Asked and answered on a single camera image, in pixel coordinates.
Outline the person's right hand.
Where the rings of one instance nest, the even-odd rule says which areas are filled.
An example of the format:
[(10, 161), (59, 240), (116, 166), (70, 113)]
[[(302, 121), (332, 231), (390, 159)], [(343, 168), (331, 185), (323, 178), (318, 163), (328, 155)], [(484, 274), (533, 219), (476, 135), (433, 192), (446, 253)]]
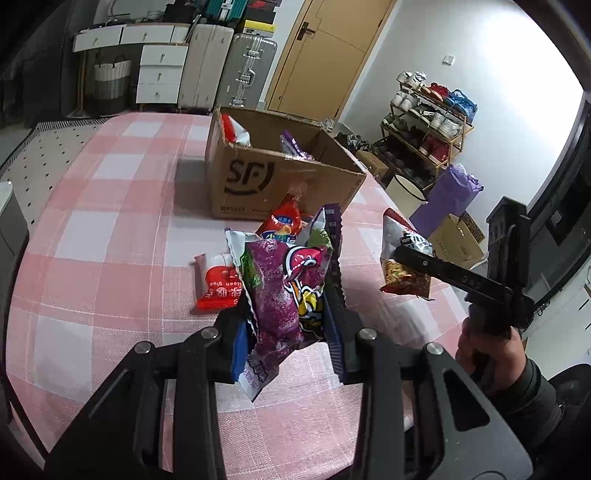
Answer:
[(527, 357), (519, 331), (514, 327), (510, 336), (491, 336), (477, 329), (476, 320), (466, 318), (458, 341), (456, 361), (474, 376), (477, 371), (477, 357), (487, 358), (485, 368), (492, 368), (492, 379), (485, 390), (503, 390), (513, 385), (524, 372)]

